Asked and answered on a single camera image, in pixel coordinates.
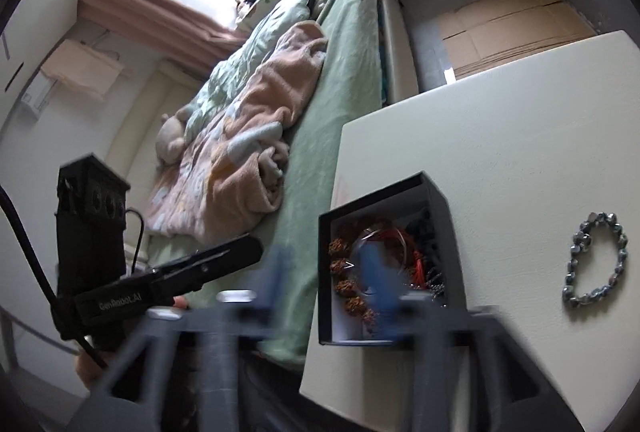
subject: black cable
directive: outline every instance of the black cable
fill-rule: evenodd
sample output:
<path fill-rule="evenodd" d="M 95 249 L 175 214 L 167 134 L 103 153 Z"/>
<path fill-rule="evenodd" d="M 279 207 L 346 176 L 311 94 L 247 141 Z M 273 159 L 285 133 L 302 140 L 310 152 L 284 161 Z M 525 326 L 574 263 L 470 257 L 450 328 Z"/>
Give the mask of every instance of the black cable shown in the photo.
<path fill-rule="evenodd" d="M 20 221 L 20 216 L 18 216 L 18 212 L 15 210 L 14 203 L 11 202 L 11 199 L 1 185 L 0 207 L 2 208 L 2 211 L 4 211 L 4 214 L 11 225 L 11 229 L 14 231 L 15 238 L 17 238 L 20 248 L 24 253 L 24 258 L 27 259 L 31 272 L 33 272 L 33 276 L 36 278 L 36 281 L 40 286 L 40 290 L 42 290 L 47 302 L 49 302 L 51 309 L 53 309 L 53 312 L 58 316 L 58 318 L 60 318 L 64 326 L 73 334 L 76 342 L 78 342 L 78 344 L 86 351 L 89 357 L 91 357 L 99 367 L 107 368 L 107 364 L 104 362 L 102 357 L 100 357 L 91 344 L 84 339 L 82 333 L 78 331 L 69 316 L 66 314 L 66 311 L 60 304 L 60 301 L 56 298 L 55 293 L 53 293 L 53 290 L 49 285 L 49 281 L 47 281 L 47 277 L 38 262 L 35 252 L 33 251 L 33 246 L 31 246 L 31 242 L 24 230 L 22 221 Z"/>
<path fill-rule="evenodd" d="M 131 274 L 136 270 L 136 262 L 138 261 L 138 252 L 140 251 L 140 244 L 142 244 L 142 235 L 145 232 L 145 219 L 142 217 L 142 213 L 135 208 L 127 208 L 124 213 L 134 213 L 140 219 L 140 233 L 138 234 L 138 243 L 136 244 L 136 252 L 133 254 L 133 262 L 131 262 Z"/>
<path fill-rule="evenodd" d="M 15 316 L 14 314 L 12 314 L 9 311 L 7 311 L 6 309 L 4 309 L 4 307 L 2 307 L 2 306 L 0 306 L 0 315 L 3 316 L 3 317 L 6 317 L 7 319 L 9 319 L 9 321 L 11 321 L 11 323 L 15 323 L 15 325 L 21 327 L 22 329 L 24 329 L 25 331 L 27 331 L 31 335 L 35 336 L 36 338 L 39 338 L 40 340 L 42 340 L 46 344 L 49 344 L 51 347 L 55 347 L 57 349 L 60 349 L 60 351 L 64 351 L 64 352 L 66 352 L 66 354 L 72 354 L 73 356 L 77 356 L 78 354 L 80 354 L 78 352 L 78 349 L 71 348 L 71 347 L 66 346 L 64 344 L 61 344 L 60 342 L 55 341 L 52 338 L 49 338 L 49 336 L 39 332 L 39 330 L 37 330 L 35 328 L 32 328 L 28 323 L 23 322 L 17 316 Z"/>

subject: brown curtain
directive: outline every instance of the brown curtain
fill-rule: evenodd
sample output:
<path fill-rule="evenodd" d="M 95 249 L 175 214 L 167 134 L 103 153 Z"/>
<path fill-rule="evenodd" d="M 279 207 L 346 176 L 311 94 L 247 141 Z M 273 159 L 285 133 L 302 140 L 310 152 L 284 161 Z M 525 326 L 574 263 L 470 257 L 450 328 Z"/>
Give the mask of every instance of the brown curtain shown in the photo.
<path fill-rule="evenodd" d="M 209 74 L 246 39 L 175 0 L 78 0 L 78 16 L 201 74 Z"/>

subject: bed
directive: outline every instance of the bed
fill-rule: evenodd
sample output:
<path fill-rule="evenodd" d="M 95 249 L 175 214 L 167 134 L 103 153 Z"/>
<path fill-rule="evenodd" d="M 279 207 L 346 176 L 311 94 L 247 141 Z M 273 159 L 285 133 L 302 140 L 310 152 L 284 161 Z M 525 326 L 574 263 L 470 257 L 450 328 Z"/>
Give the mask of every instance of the bed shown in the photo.
<path fill-rule="evenodd" d="M 279 211 L 266 216 L 252 231 L 265 246 L 278 243 L 293 249 L 294 263 L 277 333 L 262 344 L 264 354 L 292 368 L 302 367 L 305 359 L 316 295 L 318 215 L 331 205 L 342 126 L 382 107 L 383 81 L 388 103 L 418 94 L 398 0 L 328 0 L 318 23 L 329 39 L 328 52 L 311 102 L 297 125 L 285 134 L 290 159 L 284 201 Z M 154 141 L 160 116 L 187 103 L 201 84 L 164 62 L 135 101 L 106 158 L 132 186 L 128 205 L 144 209 L 154 185 L 158 166 Z M 127 222 L 126 253 L 130 256 L 138 225 L 134 219 Z M 146 236 L 140 260 L 157 265 L 198 246 L 190 237 Z M 207 306 L 218 291 L 237 286 L 242 275 L 229 275 L 190 293 L 190 304 Z"/>

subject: beaded bracelet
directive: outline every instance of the beaded bracelet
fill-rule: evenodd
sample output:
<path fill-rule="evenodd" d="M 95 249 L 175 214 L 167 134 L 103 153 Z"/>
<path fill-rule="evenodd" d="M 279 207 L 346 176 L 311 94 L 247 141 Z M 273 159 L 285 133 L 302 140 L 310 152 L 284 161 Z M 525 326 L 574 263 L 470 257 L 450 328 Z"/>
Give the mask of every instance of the beaded bracelet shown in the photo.
<path fill-rule="evenodd" d="M 354 240 L 349 243 L 341 237 L 334 238 L 329 243 L 330 272 L 334 277 L 334 290 L 345 298 L 344 309 L 352 317 L 360 317 L 371 332 L 375 328 L 377 313 L 367 306 L 369 289 L 360 284 L 358 250 L 367 241 L 390 242 L 397 241 L 400 245 L 401 256 L 398 261 L 398 274 L 408 274 L 407 287 L 411 289 L 427 289 L 434 298 L 444 294 L 442 272 L 432 266 L 429 271 L 423 269 L 424 257 L 418 251 L 414 239 L 404 230 L 385 222 L 377 222 L 366 227 Z"/>
<path fill-rule="evenodd" d="M 576 268 L 578 266 L 578 256 L 580 253 L 586 253 L 591 247 L 592 238 L 590 231 L 600 225 L 606 225 L 611 228 L 612 232 L 618 238 L 618 263 L 613 274 L 609 277 L 609 281 L 601 287 L 595 288 L 590 293 L 576 297 L 574 293 L 574 282 L 576 277 Z M 625 272 L 625 261 L 628 256 L 626 245 L 628 238 L 623 232 L 622 226 L 618 224 L 618 217 L 615 213 L 595 213 L 592 211 L 587 220 L 580 223 L 580 229 L 574 234 L 574 245 L 571 246 L 571 260 L 567 265 L 567 274 L 564 278 L 564 288 L 562 289 L 562 300 L 569 307 L 580 307 L 593 304 L 607 297 L 609 292 L 618 284 L 620 275 Z"/>

